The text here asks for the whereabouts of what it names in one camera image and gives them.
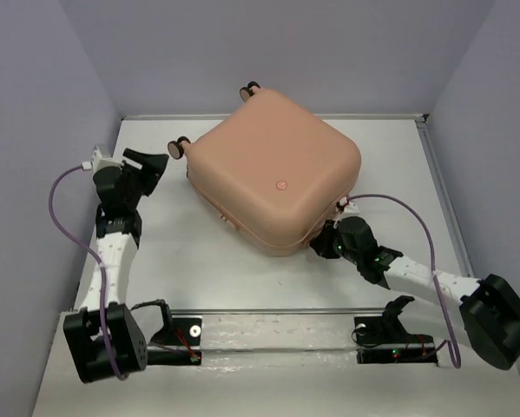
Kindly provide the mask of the pink hard-shell suitcase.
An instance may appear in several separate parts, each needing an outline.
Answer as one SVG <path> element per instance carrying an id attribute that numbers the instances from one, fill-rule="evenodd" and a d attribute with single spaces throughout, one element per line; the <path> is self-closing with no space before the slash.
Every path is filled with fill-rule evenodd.
<path id="1" fill-rule="evenodd" d="M 354 188 L 358 145 L 280 92 L 250 82 L 243 104 L 191 141 L 167 145 L 222 221 L 259 250 L 287 256 L 307 246 Z"/>

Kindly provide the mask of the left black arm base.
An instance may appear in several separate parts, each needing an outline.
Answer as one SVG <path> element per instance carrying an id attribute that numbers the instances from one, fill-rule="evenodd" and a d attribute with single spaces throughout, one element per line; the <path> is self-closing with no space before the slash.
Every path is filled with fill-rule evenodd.
<path id="1" fill-rule="evenodd" d="M 165 323 L 159 312 L 133 313 L 133 316 L 144 335 L 149 367 L 201 365 L 201 315 L 175 314 L 171 324 Z"/>

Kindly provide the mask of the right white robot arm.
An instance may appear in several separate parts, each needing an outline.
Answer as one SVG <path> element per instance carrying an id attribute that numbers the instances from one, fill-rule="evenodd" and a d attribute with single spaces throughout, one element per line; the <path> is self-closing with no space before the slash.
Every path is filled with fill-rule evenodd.
<path id="1" fill-rule="evenodd" d="M 501 370 L 510 369 L 520 357 L 520 296 L 503 277 L 477 279 L 425 266 L 380 245 L 358 216 L 325 222 L 310 246 L 324 259 L 351 262 L 371 284 L 403 294 L 396 311 L 381 320 L 388 339 L 400 341 L 412 331 L 411 317 L 403 311 L 421 300 L 440 310 L 434 322 L 444 325 L 443 333 L 435 328 L 426 333 L 443 339 L 454 367 L 462 363 L 461 345 Z"/>

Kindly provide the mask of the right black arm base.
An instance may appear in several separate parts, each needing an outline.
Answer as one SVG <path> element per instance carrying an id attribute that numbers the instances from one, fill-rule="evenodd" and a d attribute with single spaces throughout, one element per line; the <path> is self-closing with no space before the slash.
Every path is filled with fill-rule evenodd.
<path id="1" fill-rule="evenodd" d="M 434 339 L 426 334 L 408 333 L 399 321 L 405 307 L 413 301 L 413 297 L 401 295 L 387 303 L 380 314 L 354 318 L 351 339 L 359 348 L 359 365 L 438 364 Z"/>

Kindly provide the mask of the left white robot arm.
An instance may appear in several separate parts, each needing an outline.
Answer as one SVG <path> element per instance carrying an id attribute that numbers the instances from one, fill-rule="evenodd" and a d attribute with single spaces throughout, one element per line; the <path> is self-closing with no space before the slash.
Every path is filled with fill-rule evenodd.
<path id="1" fill-rule="evenodd" d="M 129 273 L 140 247 L 142 218 L 137 206 L 155 190 L 168 165 L 167 154 L 125 149 L 120 161 L 103 147 L 94 148 L 80 170 L 92 175 L 99 204 L 95 243 L 83 244 L 95 260 L 89 288 L 63 332 L 76 371 L 84 383 L 125 380 L 148 365 L 151 341 L 163 343 L 174 322 L 163 300 L 126 304 Z"/>

